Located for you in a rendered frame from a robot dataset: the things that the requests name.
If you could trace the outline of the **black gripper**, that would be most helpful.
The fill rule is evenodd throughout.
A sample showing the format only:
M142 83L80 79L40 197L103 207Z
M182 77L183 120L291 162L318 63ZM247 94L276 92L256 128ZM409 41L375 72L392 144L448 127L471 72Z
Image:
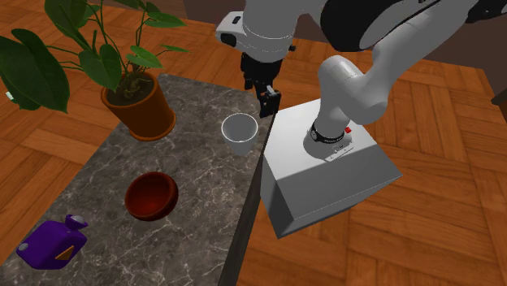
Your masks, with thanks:
M265 118L274 115L280 107L281 92L273 89L273 81L278 76L283 60L273 63L261 63L241 54L240 70L245 79L245 90L255 88L260 104L259 117Z

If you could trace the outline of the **white cup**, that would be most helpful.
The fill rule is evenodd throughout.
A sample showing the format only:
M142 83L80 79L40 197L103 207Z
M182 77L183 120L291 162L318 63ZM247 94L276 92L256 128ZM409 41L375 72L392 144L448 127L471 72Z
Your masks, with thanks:
M258 138L258 122L245 113L229 115L221 125L223 139L228 147L238 156L247 155Z

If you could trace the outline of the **grey robot stand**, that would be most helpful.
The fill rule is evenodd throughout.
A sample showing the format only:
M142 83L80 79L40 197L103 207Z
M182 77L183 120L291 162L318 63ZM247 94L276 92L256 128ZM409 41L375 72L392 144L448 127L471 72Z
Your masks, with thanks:
M352 141L334 151L307 138L320 102L276 115L263 154L261 198L282 238L362 202L402 174L366 129L349 123Z

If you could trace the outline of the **brown bowl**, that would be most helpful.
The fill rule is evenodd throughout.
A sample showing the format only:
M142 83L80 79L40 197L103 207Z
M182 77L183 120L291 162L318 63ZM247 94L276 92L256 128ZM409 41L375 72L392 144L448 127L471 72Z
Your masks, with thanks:
M124 205L134 218L155 221L169 215L178 198L176 182L165 173L152 171L138 176L128 186Z

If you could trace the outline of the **potted green plant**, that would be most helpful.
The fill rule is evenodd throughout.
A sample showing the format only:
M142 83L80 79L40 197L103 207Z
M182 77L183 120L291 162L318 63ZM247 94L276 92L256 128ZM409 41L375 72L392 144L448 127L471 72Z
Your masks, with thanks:
M141 47L144 27L177 28L184 22L162 13L152 2L114 0L143 14L129 54L122 56L106 33L103 5L88 0L45 0L44 9L54 26L80 48L78 61L59 61L34 32L15 28L12 38L0 36L0 79L10 100L22 110L45 107L67 112L70 85L67 69L84 72L101 86L103 104L139 141L156 141L176 125L176 114L168 106L150 68L162 66L156 54Z

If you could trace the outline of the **purple bottle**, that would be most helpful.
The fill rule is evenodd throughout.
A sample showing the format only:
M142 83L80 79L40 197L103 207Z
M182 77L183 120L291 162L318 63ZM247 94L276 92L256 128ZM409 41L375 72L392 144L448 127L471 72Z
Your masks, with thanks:
M80 232L86 227L79 215L67 214L63 223L47 220L17 247L16 253L33 269L62 269L87 242Z

